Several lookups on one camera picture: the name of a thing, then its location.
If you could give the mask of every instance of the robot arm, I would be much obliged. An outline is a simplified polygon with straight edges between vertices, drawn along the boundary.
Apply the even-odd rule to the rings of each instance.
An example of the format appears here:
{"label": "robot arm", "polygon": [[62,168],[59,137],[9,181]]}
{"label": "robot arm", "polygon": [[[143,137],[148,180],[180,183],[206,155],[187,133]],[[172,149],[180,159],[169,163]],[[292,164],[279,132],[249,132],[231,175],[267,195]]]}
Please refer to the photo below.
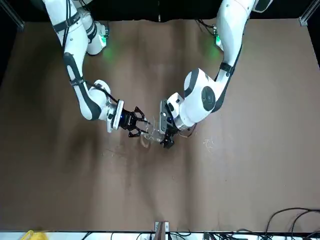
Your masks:
{"label": "robot arm", "polygon": [[223,0],[217,13],[217,32],[224,57],[215,79],[201,69],[191,71],[184,81],[184,99],[176,92],[160,104],[159,131],[163,147],[170,148],[173,136],[218,111],[242,49],[242,36],[252,10],[263,12],[273,0]]}
{"label": "robot arm", "polygon": [[82,66],[86,52],[89,55],[98,54],[106,46],[109,29],[93,21],[89,12],[77,10],[71,0],[43,2],[62,45],[63,61],[83,117],[90,121],[106,121],[109,133],[121,127],[129,131],[130,138],[140,136],[144,131],[137,127],[137,123],[147,123],[142,111],[138,107],[131,112],[125,110],[124,101],[111,96],[106,82],[96,80],[91,84],[83,76]]}

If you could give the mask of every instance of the transparent plastic cup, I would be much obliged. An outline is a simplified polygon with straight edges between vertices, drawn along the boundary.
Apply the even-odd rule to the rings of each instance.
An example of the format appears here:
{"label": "transparent plastic cup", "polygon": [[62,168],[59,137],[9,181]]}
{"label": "transparent plastic cup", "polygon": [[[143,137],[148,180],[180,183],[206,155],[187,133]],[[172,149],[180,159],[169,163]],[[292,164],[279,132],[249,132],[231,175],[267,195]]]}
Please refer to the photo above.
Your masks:
{"label": "transparent plastic cup", "polygon": [[147,131],[147,133],[141,135],[141,144],[145,148],[149,147],[151,142],[161,143],[165,137],[165,135],[159,131],[159,123],[154,116],[150,123],[145,124],[145,131]]}

